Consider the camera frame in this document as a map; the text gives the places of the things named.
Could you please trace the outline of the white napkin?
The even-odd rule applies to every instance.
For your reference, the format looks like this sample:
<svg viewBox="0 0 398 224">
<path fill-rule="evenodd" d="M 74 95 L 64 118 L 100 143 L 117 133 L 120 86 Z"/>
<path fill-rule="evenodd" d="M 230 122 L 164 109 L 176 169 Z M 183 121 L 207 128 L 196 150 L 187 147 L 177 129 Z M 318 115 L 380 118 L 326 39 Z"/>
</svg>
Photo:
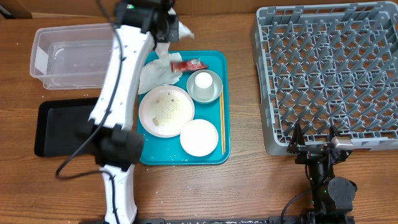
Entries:
<svg viewBox="0 0 398 224">
<path fill-rule="evenodd" d="M 182 72 L 173 72 L 171 63 L 181 61 L 179 53 L 172 53 L 145 65 L 141 71 L 138 94 L 145 94 L 158 86 L 176 84 Z"/>
<path fill-rule="evenodd" d="M 170 30 L 170 40 L 168 42 L 158 42 L 155 47 L 155 52 L 159 58 L 169 59 L 171 62 L 181 62 L 182 56 L 179 53 L 170 53 L 169 47 L 171 42 L 178 42 L 184 38 L 194 38 L 194 33 L 182 22 L 177 19 L 177 29 Z"/>
</svg>

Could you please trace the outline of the red sauce packet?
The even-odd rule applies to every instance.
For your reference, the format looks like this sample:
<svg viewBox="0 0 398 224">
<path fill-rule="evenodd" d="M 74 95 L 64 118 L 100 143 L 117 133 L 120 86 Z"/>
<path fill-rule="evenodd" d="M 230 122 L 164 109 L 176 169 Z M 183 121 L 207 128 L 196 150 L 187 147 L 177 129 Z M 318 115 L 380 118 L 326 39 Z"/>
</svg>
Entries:
<svg viewBox="0 0 398 224">
<path fill-rule="evenodd" d="M 173 72 L 195 72 L 197 70 L 207 69 L 209 66 L 205 65 L 198 58 L 182 61 L 182 62 L 171 62 L 171 71 Z"/>
</svg>

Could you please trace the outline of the white paper cup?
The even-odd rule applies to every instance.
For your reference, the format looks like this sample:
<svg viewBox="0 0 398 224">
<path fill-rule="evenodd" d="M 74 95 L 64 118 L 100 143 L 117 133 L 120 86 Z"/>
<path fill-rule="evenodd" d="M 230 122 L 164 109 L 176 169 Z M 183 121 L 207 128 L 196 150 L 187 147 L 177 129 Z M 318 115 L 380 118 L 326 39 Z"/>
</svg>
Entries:
<svg viewBox="0 0 398 224">
<path fill-rule="evenodd" d="M 208 100 L 214 94 L 213 77 L 207 72 L 200 72 L 195 76 L 194 95 L 201 100 Z"/>
</svg>

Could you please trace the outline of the grey metal bowl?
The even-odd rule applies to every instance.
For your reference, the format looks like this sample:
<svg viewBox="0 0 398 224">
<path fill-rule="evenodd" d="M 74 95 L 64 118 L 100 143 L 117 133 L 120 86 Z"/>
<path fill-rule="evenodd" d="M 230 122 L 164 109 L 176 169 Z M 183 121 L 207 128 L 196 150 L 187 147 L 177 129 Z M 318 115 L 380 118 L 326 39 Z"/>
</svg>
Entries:
<svg viewBox="0 0 398 224">
<path fill-rule="evenodd" d="M 193 92 L 193 86 L 194 86 L 194 79 L 195 79 L 195 76 L 196 76 L 198 73 L 200 73 L 200 72 L 207 72 L 207 73 L 209 73 L 209 74 L 213 77 L 214 94 L 213 94 L 213 96 L 212 96 L 210 99 L 208 99 L 208 100 L 201 100 L 201 99 L 197 98 L 197 97 L 194 95 L 194 92 Z M 222 90 L 223 90 L 223 83 L 222 83 L 222 80 L 221 80 L 220 76 L 219 76 L 218 74 L 216 74 L 215 72 L 211 71 L 211 70 L 199 70 L 199 71 L 196 71 L 196 72 L 192 73 L 192 74 L 190 75 L 190 77 L 188 78 L 188 80 L 187 80 L 187 92 L 188 92 L 188 94 L 189 94 L 195 101 L 197 101 L 197 102 L 199 102 L 199 103 L 204 103 L 204 104 L 206 104 L 206 103 L 211 103 L 212 101 L 215 101 L 215 100 L 220 96 Z"/>
</svg>

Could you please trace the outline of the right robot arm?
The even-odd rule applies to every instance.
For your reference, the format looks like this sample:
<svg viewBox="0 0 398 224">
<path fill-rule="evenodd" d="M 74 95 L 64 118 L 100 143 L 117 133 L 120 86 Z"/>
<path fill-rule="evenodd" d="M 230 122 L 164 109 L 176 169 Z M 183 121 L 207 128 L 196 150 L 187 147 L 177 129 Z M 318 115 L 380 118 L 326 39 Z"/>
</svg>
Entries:
<svg viewBox="0 0 398 224">
<path fill-rule="evenodd" d="M 329 129 L 329 141 L 322 146 L 306 145 L 300 123 L 295 123 L 287 152 L 295 154 L 296 164 L 305 166 L 310 188 L 290 200 L 280 214 L 281 223 L 354 223 L 348 213 L 353 209 L 357 185 L 334 174 L 333 166 L 344 162 L 353 152 L 351 139 L 341 136 L 336 127 Z M 288 207 L 300 197 L 311 194 L 312 208 L 297 217 L 284 218 Z"/>
</svg>

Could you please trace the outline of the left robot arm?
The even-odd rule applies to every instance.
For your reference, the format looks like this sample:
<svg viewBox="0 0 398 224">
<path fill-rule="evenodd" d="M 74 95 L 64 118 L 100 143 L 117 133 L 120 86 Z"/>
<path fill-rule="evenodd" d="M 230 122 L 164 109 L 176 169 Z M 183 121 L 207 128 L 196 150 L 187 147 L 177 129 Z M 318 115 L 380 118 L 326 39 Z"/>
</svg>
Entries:
<svg viewBox="0 0 398 224">
<path fill-rule="evenodd" d="M 120 1 L 109 16 L 97 2 L 113 32 L 113 48 L 100 96 L 87 123 L 78 132 L 81 145 L 55 172 L 65 180 L 62 169 L 82 150 L 95 157 L 96 170 L 71 178 L 101 174 L 106 196 L 106 213 L 101 223 L 137 223 L 134 201 L 134 166 L 141 158 L 144 137 L 132 133 L 134 104 L 141 70 L 159 42 L 176 42 L 178 15 L 170 14 L 174 1 Z"/>
</svg>

